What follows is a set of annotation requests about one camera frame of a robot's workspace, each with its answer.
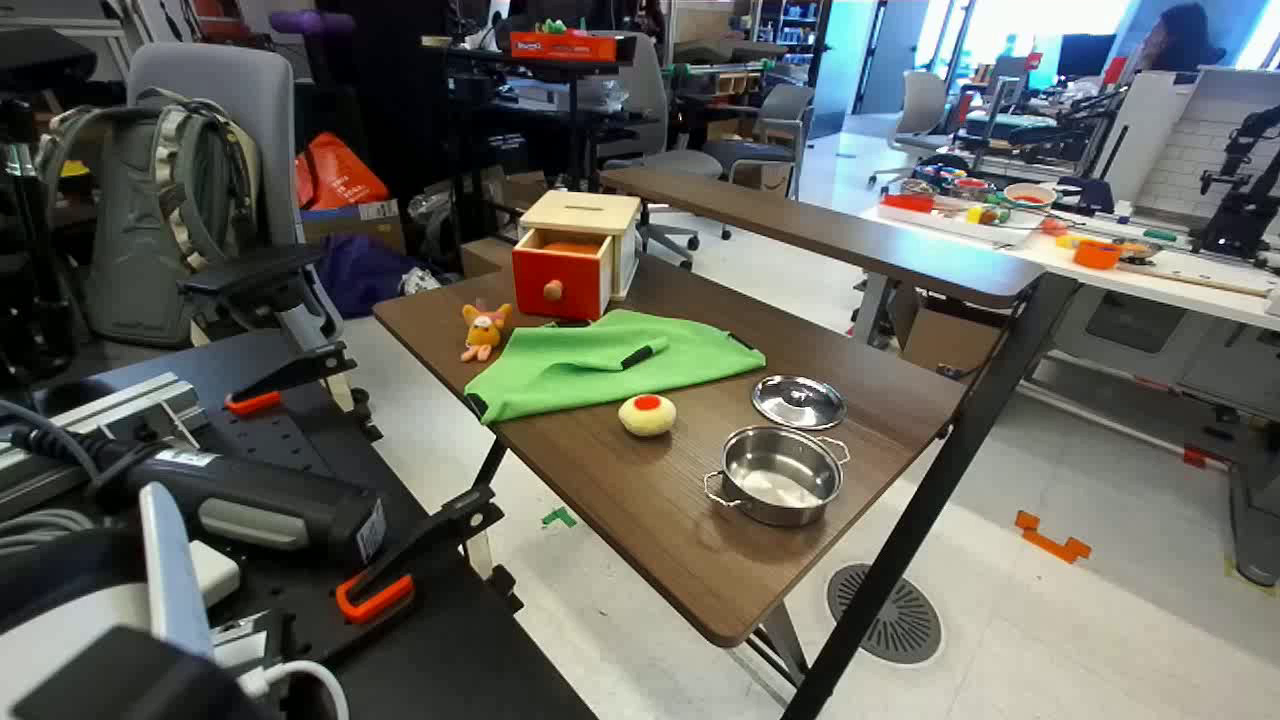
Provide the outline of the orange fox plush toy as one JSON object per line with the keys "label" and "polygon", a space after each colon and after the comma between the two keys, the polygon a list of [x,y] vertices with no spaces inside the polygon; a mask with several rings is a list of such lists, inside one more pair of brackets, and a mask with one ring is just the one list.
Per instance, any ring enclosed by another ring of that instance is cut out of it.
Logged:
{"label": "orange fox plush toy", "polygon": [[485,363],[507,332],[512,309],[480,309],[480,303],[465,303],[465,351],[462,359],[478,359]]}

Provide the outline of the green cloth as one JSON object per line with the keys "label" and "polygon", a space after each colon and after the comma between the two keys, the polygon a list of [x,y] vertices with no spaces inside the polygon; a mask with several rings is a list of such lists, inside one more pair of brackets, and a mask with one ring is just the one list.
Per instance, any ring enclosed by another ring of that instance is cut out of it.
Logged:
{"label": "green cloth", "polygon": [[507,425],[718,382],[765,363],[762,349],[718,324],[611,309],[586,329],[515,329],[506,351],[465,382],[465,398],[485,425]]}

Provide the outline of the grey backpack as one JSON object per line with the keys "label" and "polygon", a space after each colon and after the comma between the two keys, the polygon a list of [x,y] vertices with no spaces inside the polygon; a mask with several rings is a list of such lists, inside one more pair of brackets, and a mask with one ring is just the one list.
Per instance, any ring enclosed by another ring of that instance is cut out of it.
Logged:
{"label": "grey backpack", "polygon": [[87,329],[121,343],[187,341],[183,283],[229,261],[248,216],[248,141],[205,100],[151,92],[117,107],[62,111],[38,152],[44,180],[81,159],[95,180]]}

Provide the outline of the orange bag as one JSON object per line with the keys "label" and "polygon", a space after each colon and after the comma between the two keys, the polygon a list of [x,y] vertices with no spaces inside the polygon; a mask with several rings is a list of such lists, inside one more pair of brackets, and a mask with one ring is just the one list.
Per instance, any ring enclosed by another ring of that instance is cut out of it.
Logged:
{"label": "orange bag", "polygon": [[389,183],[335,131],[322,131],[297,152],[294,180],[304,211],[389,196]]}

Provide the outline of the red wooden drawer box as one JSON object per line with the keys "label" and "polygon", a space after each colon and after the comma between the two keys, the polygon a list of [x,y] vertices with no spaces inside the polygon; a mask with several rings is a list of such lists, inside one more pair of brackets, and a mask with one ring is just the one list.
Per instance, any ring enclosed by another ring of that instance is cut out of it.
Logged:
{"label": "red wooden drawer box", "polygon": [[640,201],[611,193],[544,193],[519,216],[512,287],[528,316],[598,320],[633,290],[640,268]]}

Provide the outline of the yellow round toy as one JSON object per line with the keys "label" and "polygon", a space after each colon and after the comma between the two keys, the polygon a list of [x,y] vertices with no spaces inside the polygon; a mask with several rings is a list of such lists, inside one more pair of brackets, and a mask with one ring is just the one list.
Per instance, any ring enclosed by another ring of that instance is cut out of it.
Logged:
{"label": "yellow round toy", "polygon": [[668,396],[633,396],[621,404],[616,419],[630,435],[655,440],[675,428],[675,404]]}

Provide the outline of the long dark bench table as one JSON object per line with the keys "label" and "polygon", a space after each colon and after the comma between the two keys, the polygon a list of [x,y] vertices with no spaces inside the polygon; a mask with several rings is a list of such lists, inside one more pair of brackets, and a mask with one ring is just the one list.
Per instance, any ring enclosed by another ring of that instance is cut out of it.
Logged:
{"label": "long dark bench table", "polygon": [[1020,298],[1042,275],[1042,268],[1027,261],[966,241],[943,241],[939,230],[894,226],[723,180],[633,162],[606,166],[600,183],[966,298]]}

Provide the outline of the grey office chair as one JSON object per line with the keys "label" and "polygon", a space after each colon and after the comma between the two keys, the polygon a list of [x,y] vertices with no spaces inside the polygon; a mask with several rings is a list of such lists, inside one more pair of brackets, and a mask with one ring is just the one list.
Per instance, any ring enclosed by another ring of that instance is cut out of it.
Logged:
{"label": "grey office chair", "polygon": [[286,329],[299,351],[335,343],[335,309],[322,287],[294,183],[294,64],[270,48],[157,40],[131,55],[130,75],[131,100],[151,92],[215,102],[248,141],[248,216],[229,261],[209,261],[183,287],[197,329],[205,334]]}

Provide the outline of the white table with clutter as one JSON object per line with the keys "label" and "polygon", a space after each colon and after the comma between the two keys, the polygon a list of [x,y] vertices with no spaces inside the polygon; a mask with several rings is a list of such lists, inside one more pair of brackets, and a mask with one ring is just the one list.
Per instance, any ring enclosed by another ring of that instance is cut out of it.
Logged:
{"label": "white table with clutter", "polygon": [[1280,332],[1280,278],[1271,273],[1196,254],[1133,226],[1104,230],[1094,220],[952,196],[879,196],[866,206],[866,220],[1005,250],[1089,287]]}

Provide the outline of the silver pot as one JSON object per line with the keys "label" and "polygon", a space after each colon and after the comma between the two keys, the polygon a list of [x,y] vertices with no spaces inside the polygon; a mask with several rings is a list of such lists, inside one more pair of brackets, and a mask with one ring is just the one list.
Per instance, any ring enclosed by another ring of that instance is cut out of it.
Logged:
{"label": "silver pot", "polygon": [[768,529],[806,529],[841,496],[848,460],[838,435],[741,428],[703,476],[703,496]]}

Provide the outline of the black orange rear clamp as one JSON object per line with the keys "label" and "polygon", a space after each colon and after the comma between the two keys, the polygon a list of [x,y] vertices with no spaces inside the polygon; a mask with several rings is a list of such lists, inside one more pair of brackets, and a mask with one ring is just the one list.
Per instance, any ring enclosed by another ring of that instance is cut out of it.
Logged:
{"label": "black orange rear clamp", "polygon": [[353,359],[343,355],[339,343],[313,349],[313,351],[304,351],[297,359],[286,359],[280,368],[263,372],[261,379],[229,393],[223,409],[237,419],[251,419],[251,417],[263,417],[263,411],[280,409],[287,386],[318,382],[318,379],[327,379],[327,374],[348,372],[348,368],[353,368]]}

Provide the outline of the brown wooden table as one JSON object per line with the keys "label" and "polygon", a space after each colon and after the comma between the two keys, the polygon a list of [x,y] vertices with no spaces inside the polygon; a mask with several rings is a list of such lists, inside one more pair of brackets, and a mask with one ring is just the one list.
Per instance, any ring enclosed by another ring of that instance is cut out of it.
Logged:
{"label": "brown wooden table", "polygon": [[630,309],[718,324],[762,349],[771,372],[827,379],[843,396],[832,428],[848,445],[843,482],[810,529],[765,529],[703,496],[723,440],[758,425],[758,374],[681,393],[668,440],[633,440],[611,409],[497,428],[703,639],[734,648],[938,440],[966,386],[666,261],[640,268]]}

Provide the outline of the silver pot lid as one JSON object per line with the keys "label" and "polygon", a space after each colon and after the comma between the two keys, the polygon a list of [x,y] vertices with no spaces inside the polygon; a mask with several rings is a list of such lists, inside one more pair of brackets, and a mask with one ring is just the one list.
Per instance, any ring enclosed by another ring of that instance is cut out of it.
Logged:
{"label": "silver pot lid", "polygon": [[765,374],[751,386],[751,409],[779,425],[799,430],[823,430],[843,419],[843,396],[813,374]]}

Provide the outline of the black orange clamp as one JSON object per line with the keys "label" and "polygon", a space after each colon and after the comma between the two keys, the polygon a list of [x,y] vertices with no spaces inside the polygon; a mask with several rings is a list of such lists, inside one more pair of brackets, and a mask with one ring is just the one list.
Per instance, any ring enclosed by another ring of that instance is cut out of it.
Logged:
{"label": "black orange clamp", "polygon": [[400,540],[380,560],[335,585],[334,599],[348,622],[374,628],[375,618],[389,618],[416,595],[416,574],[407,571],[407,560],[416,552],[469,543],[499,519],[491,478],[506,451],[507,445],[491,440],[478,478],[465,490],[443,498],[407,540]]}
{"label": "black orange clamp", "polygon": [[297,359],[286,359],[280,368],[263,372],[261,379],[229,393],[223,409],[237,419],[251,419],[251,417],[263,417],[263,411],[280,409],[287,386],[318,382],[318,379],[327,379],[327,374],[348,372],[348,368],[353,368],[353,359],[343,355],[339,343],[313,349],[313,351],[304,351]]}

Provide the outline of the round floor drain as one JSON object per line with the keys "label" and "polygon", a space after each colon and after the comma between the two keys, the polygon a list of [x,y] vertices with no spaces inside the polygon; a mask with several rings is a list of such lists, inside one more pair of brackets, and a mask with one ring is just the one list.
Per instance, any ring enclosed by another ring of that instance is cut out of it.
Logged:
{"label": "round floor drain", "polygon": [[[843,562],[827,581],[827,612],[841,617],[854,595],[860,592],[868,567],[866,562]],[[900,581],[883,607],[877,612],[866,653],[890,663],[925,663],[939,653],[943,622],[938,603],[911,585]]]}

